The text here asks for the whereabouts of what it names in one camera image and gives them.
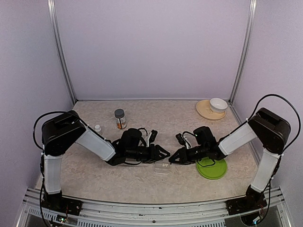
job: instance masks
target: vertical metal post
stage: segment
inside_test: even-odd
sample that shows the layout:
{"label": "vertical metal post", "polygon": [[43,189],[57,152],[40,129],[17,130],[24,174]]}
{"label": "vertical metal post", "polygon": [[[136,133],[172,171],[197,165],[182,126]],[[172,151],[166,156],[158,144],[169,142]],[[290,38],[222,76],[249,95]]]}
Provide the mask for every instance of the vertical metal post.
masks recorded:
{"label": "vertical metal post", "polygon": [[65,80],[65,83],[66,83],[66,86],[68,89],[68,93],[71,98],[71,102],[73,105],[75,105],[77,102],[77,99],[75,96],[74,88],[71,83],[71,78],[68,73],[65,57],[63,54],[62,44],[61,44],[61,40],[60,40],[59,27],[58,27],[58,21],[57,21],[57,15],[56,15],[55,2],[54,2],[54,0],[47,0],[47,3],[48,3],[49,15],[50,15],[51,23],[53,26],[53,33],[54,33],[55,40],[56,40],[56,46],[57,46],[57,51],[58,51],[58,55],[60,58],[60,63],[61,63],[62,71],[63,71],[64,80]]}
{"label": "vertical metal post", "polygon": [[246,57],[247,57],[247,53],[248,53],[248,49],[249,49],[249,45],[250,45],[251,32],[252,32],[252,28],[253,28],[253,24],[254,24],[254,20],[255,20],[256,7],[257,7],[257,0],[250,0],[250,11],[249,11],[248,21],[247,21],[247,26],[246,26],[244,45],[243,45],[243,49],[242,49],[242,53],[241,53],[240,63],[238,66],[237,76],[236,76],[235,82],[233,84],[232,93],[231,93],[231,96],[229,99],[229,102],[231,105],[233,105],[233,102],[235,100],[236,94],[239,89],[240,80],[241,80],[241,77],[243,74],[243,69],[244,69],[244,65],[245,65],[245,61],[246,61]]}

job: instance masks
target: pill bottle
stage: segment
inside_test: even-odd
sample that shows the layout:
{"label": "pill bottle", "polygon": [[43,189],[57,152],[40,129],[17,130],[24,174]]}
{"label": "pill bottle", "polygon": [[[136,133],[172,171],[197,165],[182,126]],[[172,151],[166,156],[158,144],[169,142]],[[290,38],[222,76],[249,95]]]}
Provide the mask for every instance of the pill bottle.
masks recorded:
{"label": "pill bottle", "polygon": [[115,119],[117,122],[118,129],[125,129],[126,119],[125,119],[125,113],[124,113],[123,109],[115,110]]}

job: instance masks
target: round wooden board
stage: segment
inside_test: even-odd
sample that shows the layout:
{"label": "round wooden board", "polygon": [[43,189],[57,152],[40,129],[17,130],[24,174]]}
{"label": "round wooden board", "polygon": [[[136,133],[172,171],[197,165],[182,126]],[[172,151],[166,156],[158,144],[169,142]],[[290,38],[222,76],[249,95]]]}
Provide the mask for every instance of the round wooden board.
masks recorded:
{"label": "round wooden board", "polygon": [[226,111],[220,114],[212,111],[212,109],[210,108],[209,100],[202,100],[198,102],[196,105],[196,109],[202,117],[212,121],[222,119],[226,115]]}

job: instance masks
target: table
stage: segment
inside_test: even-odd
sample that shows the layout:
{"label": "table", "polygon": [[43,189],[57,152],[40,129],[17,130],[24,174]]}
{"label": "table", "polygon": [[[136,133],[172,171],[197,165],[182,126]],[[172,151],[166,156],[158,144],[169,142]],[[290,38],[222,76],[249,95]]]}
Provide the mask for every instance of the table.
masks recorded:
{"label": "table", "polygon": [[[116,127],[114,111],[122,108],[127,129],[145,127],[158,131],[155,144],[171,154],[181,146],[175,135],[209,126],[218,140],[238,124],[228,109],[217,121],[201,117],[197,101],[132,100],[83,101],[74,110],[90,126],[101,125],[103,136],[109,140],[121,137]],[[188,137],[193,146],[195,138]],[[257,165],[248,145],[236,150],[226,159],[228,170],[219,180],[203,178],[194,164],[170,165],[168,174],[154,171],[154,164],[110,166],[80,145],[72,145],[62,161],[61,185],[64,195],[98,201],[127,203],[184,203],[210,201],[244,195]]]}

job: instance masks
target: white bowl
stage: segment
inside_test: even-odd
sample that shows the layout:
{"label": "white bowl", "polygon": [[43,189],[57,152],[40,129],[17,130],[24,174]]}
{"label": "white bowl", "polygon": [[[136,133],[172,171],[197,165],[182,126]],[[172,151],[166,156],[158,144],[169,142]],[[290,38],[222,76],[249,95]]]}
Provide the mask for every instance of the white bowl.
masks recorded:
{"label": "white bowl", "polygon": [[225,102],[223,99],[212,98],[210,100],[210,108],[215,113],[223,113],[224,111],[226,111],[227,107],[227,102]]}

